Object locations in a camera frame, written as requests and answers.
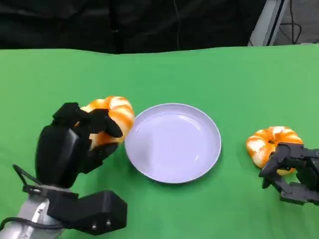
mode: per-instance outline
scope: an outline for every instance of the green table surface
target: green table surface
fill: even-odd
[[[11,165],[34,174],[37,138],[52,114],[64,102],[120,95],[136,114],[172,102],[203,110],[219,127],[222,154],[202,178],[167,185],[139,173],[121,145],[72,187],[80,196],[110,189],[129,205],[127,227],[97,238],[318,238],[319,207],[283,203],[274,188],[262,190],[245,149],[248,136],[271,125],[289,126],[306,147],[319,147],[318,56],[319,45],[136,55],[0,51],[0,219],[15,216],[27,199]],[[67,230],[61,238],[93,236]]]

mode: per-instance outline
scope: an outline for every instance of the robotic arm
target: robotic arm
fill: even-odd
[[[100,235],[126,226],[127,204],[114,192],[79,198],[69,190],[79,173],[93,171],[116,150],[117,143],[91,149],[90,134],[101,131],[122,136],[106,109],[87,113],[77,103],[65,103],[53,115],[38,140],[36,178],[13,166],[29,198],[17,217],[1,223],[0,239],[54,239],[63,229]],[[28,185],[24,176],[36,185]]]
[[[297,170],[300,183],[288,184],[277,173],[277,169],[291,168]],[[263,189],[273,185],[281,193],[282,201],[319,205],[319,149],[307,149],[302,144],[279,143],[259,177],[264,178]]]

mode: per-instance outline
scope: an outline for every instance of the black curtain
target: black curtain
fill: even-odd
[[[0,48],[147,53],[245,46],[266,0],[0,0]]]

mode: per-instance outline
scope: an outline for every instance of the orange bread roll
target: orange bread roll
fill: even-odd
[[[90,112],[94,109],[108,109],[109,116],[118,124],[123,133],[121,138],[114,138],[105,132],[90,134],[90,139],[92,140],[91,148],[105,143],[123,142],[131,130],[135,119],[130,102],[126,98],[119,96],[108,96],[105,99],[94,100],[81,109],[86,112]]]
[[[291,128],[272,126],[267,129],[261,129],[250,136],[246,141],[246,148],[254,164],[263,168],[267,163],[270,154],[275,151],[280,142],[303,143],[302,139],[299,138]],[[277,170],[280,175],[285,175],[293,171],[294,169],[291,169],[290,171]]]

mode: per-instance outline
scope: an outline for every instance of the plate rim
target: plate rim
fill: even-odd
[[[187,105],[187,104],[181,104],[181,103],[164,103],[164,104],[159,104],[159,105],[155,105],[155,106],[149,107],[149,108],[143,110],[141,113],[139,113],[139,114],[135,117],[135,120],[136,120],[138,117],[140,117],[142,114],[146,113],[147,111],[152,110],[153,108],[157,108],[157,107],[161,107],[161,106],[166,106],[166,105],[177,105],[177,106],[185,106],[185,107],[193,108],[194,110],[197,110],[197,111],[199,111],[200,113],[202,113],[205,117],[207,117],[207,118],[213,123],[213,125],[214,125],[215,128],[217,129],[218,138],[219,138],[219,146],[218,146],[219,149],[218,149],[218,155],[217,155],[216,160],[208,167],[207,170],[205,170],[203,173],[200,173],[198,176],[196,176],[196,177],[193,178],[193,179],[185,180],[185,181],[180,181],[180,182],[167,182],[167,181],[162,181],[162,180],[156,179],[156,178],[154,178],[154,177],[148,175],[147,173],[140,171],[140,170],[135,166],[135,164],[132,162],[132,160],[130,159],[130,156],[129,156],[129,154],[128,154],[128,150],[127,150],[127,148],[126,148],[126,139],[125,139],[125,140],[124,140],[124,148],[125,148],[126,155],[127,155],[128,159],[129,159],[129,161],[131,162],[131,164],[136,168],[137,171],[139,171],[140,173],[142,173],[143,175],[145,175],[146,177],[148,177],[148,178],[150,178],[150,179],[152,179],[152,180],[154,180],[154,181],[161,182],[161,183],[167,183],[167,184],[181,184],[181,183],[187,183],[187,182],[194,181],[194,180],[196,180],[196,179],[198,179],[198,178],[204,176],[204,175],[205,175],[209,170],[211,170],[212,167],[214,167],[214,165],[217,163],[217,161],[218,161],[218,159],[219,159],[219,156],[220,156],[220,153],[221,153],[221,135],[220,135],[220,131],[219,131],[219,129],[218,129],[216,123],[212,120],[211,117],[209,117],[208,114],[206,114],[205,112],[203,112],[202,110],[200,110],[200,109],[198,109],[198,108],[196,108],[196,107],[194,107],[194,106],[190,106],[190,105]]]

